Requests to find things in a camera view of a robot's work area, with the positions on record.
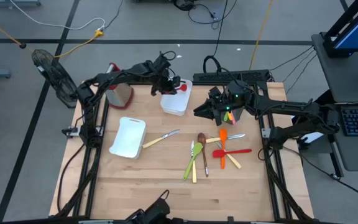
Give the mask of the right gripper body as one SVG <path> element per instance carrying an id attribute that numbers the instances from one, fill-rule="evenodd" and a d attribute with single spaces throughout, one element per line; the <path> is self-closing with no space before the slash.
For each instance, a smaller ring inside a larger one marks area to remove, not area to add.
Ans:
<path id="1" fill-rule="evenodd" d="M 227 99 L 212 99 L 212 116 L 217 126 L 222 125 L 222 115 L 228 111 L 229 100 Z"/>

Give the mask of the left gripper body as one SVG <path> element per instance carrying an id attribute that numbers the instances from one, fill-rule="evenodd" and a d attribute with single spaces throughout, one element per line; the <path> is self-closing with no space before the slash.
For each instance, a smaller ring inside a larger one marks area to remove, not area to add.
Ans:
<path id="1" fill-rule="evenodd" d="M 152 84 L 150 94 L 155 96 L 157 92 L 162 95 L 176 95 L 177 88 L 181 84 L 181 78 L 174 75 L 173 78 L 170 78 L 169 71 L 164 70 L 162 73 L 156 73 L 150 78 L 150 83 Z"/>

